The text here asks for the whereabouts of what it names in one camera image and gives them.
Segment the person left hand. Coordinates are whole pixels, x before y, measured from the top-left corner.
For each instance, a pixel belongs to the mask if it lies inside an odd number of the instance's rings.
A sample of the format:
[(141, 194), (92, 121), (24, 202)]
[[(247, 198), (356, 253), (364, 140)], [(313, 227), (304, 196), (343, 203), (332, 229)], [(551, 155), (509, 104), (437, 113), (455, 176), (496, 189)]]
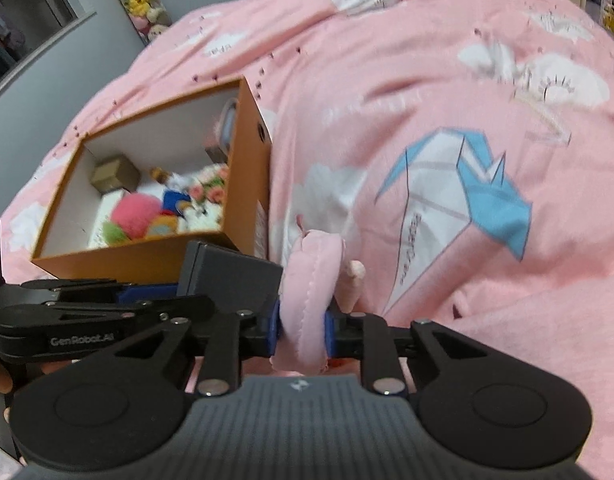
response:
[(11, 401), (10, 396), (12, 396), (12, 394), (24, 388), (32, 380), (62, 370), (62, 368), (73, 363), (73, 360), (67, 360), (14, 365), (12, 363), (5, 363), (0, 358), (0, 394), (6, 398), (4, 418), (8, 417), (9, 402)]

